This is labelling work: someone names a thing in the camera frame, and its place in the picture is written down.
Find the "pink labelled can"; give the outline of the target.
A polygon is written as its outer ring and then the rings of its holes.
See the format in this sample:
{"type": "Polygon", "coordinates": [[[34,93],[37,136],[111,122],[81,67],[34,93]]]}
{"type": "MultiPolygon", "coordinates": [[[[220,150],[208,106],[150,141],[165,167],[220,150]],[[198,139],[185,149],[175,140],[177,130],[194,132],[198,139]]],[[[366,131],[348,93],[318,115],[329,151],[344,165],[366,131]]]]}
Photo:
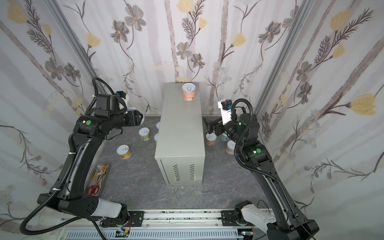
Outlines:
{"type": "Polygon", "coordinates": [[[227,142],[226,152],[230,155],[233,155],[235,152],[235,148],[236,148],[236,143],[232,140],[229,140],[227,142]]]}

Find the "orange labelled can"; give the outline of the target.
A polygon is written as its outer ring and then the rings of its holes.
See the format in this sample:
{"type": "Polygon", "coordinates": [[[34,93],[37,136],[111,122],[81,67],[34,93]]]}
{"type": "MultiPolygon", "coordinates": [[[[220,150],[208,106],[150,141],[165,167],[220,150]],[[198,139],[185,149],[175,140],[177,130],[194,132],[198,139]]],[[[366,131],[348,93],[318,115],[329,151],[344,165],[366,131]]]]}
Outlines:
{"type": "Polygon", "coordinates": [[[192,101],[196,96],[196,86],[191,83],[182,85],[183,99],[186,101],[192,101]]]}

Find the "teal labelled can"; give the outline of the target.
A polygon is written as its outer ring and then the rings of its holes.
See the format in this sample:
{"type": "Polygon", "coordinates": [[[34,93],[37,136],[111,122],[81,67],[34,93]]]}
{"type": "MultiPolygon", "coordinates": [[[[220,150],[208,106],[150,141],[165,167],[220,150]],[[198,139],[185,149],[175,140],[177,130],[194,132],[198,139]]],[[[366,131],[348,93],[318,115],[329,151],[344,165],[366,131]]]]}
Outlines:
{"type": "Polygon", "coordinates": [[[140,126],[144,124],[145,122],[145,116],[136,108],[134,107],[129,107],[128,112],[135,112],[136,114],[139,114],[140,117],[140,126]]]}

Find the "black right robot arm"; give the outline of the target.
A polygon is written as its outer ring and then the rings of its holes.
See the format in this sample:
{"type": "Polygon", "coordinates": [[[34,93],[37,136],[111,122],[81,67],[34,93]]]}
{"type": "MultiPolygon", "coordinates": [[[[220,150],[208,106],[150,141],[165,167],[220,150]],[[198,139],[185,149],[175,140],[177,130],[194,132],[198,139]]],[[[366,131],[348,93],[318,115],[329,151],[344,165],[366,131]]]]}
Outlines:
{"type": "Polygon", "coordinates": [[[314,239],[320,228],[302,213],[282,183],[270,153],[258,139],[260,125],[251,103],[246,99],[219,100],[218,107],[221,118],[205,121],[208,133],[225,134],[235,142],[235,160],[253,174],[273,210],[269,214],[244,201],[235,206],[231,217],[222,217],[223,224],[251,224],[270,240],[314,239]]]}

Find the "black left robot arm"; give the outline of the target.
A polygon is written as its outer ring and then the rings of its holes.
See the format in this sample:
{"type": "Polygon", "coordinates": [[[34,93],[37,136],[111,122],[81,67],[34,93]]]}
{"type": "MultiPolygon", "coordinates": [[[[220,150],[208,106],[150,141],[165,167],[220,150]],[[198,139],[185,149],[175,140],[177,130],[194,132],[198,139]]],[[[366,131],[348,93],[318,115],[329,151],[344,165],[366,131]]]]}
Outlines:
{"type": "Polygon", "coordinates": [[[124,92],[114,92],[98,77],[92,78],[92,83],[94,98],[68,138],[70,150],[64,167],[50,191],[39,195],[38,207],[21,223],[20,232],[24,235],[45,234],[80,219],[91,221],[96,228],[97,221],[107,223],[108,227],[122,227],[131,220],[127,205],[86,195],[85,183],[94,157],[110,132],[140,126],[145,117],[140,111],[127,108],[124,92]],[[29,230],[30,220],[45,207],[73,218],[46,229],[29,230]]]}

